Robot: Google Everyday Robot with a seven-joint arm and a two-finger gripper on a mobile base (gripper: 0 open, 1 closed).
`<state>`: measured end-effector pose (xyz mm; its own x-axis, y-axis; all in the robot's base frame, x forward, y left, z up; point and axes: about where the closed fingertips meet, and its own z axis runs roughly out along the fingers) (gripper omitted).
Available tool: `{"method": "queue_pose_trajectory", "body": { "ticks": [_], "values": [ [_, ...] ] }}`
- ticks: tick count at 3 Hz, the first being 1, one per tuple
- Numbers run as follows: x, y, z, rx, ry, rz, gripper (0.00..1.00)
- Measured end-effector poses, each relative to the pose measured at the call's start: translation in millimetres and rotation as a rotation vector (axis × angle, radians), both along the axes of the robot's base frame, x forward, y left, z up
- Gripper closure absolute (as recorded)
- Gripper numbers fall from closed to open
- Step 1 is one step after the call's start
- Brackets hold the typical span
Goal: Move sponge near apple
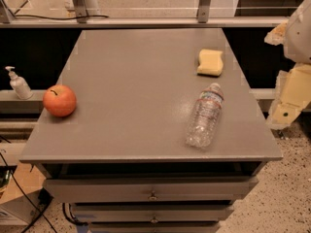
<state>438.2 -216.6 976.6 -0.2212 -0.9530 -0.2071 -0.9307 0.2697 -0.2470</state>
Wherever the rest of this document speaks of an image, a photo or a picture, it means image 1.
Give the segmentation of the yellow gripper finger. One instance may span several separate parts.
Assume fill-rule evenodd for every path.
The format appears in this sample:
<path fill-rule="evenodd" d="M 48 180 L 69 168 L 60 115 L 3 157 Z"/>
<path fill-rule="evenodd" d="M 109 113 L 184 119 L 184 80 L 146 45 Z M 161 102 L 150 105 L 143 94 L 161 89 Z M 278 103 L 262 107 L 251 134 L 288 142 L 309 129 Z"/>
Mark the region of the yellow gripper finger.
<path fill-rule="evenodd" d="M 264 38 L 264 41 L 273 46 L 283 45 L 288 23 L 286 21 L 274 27 Z"/>
<path fill-rule="evenodd" d="M 289 72 L 279 72 L 266 124 L 271 129 L 285 129 L 310 103 L 311 65 L 297 63 Z"/>

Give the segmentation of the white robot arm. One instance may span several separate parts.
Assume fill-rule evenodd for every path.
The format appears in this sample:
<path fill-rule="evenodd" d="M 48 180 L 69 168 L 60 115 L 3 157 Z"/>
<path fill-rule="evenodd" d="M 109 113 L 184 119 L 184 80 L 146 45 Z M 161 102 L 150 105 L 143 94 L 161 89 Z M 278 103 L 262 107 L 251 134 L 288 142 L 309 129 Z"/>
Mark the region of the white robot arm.
<path fill-rule="evenodd" d="M 311 0 L 304 0 L 290 18 L 264 38 L 267 44 L 282 45 L 286 58 L 294 62 L 276 79 L 275 99 L 267 125 L 273 130 L 289 127 L 311 103 Z"/>

